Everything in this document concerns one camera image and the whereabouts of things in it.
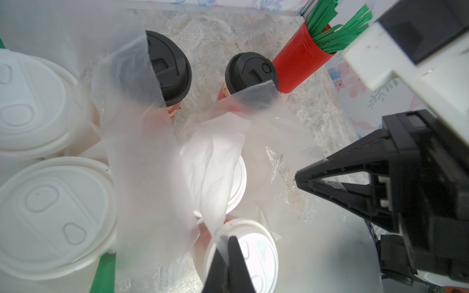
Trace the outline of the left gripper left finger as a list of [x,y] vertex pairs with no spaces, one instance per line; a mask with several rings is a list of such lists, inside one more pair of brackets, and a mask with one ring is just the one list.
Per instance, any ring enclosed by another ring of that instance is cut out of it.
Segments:
[[228,267],[218,249],[214,254],[202,293],[228,293]]

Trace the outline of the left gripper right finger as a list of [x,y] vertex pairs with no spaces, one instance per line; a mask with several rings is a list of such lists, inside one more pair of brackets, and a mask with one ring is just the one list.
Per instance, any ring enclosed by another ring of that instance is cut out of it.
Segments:
[[236,236],[228,239],[228,289],[230,293],[255,293],[244,256]]

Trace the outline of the clear plastic carrier bag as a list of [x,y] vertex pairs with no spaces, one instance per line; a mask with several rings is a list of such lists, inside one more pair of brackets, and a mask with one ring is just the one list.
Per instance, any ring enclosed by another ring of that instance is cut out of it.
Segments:
[[52,41],[54,12],[1,2],[1,291],[87,293],[116,242],[110,168],[80,153],[95,108]]

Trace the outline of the white lid cup back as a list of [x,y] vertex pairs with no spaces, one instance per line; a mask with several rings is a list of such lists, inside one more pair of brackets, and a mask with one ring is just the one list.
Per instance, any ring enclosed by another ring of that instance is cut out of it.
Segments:
[[[204,221],[200,219],[197,223],[200,236],[194,244],[192,257],[197,274],[204,282],[209,274],[216,244]],[[258,222],[230,215],[227,216],[224,226],[229,236],[238,238],[255,291],[273,293],[277,284],[279,260],[277,247],[270,232]]]

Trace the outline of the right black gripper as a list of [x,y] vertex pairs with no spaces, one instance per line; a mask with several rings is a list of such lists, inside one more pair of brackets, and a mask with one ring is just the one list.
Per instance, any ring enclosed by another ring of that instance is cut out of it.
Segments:
[[[396,149],[390,158],[391,147]],[[296,172],[317,195],[398,236],[379,243],[396,281],[469,283],[469,148],[428,111],[387,115],[374,131]]]

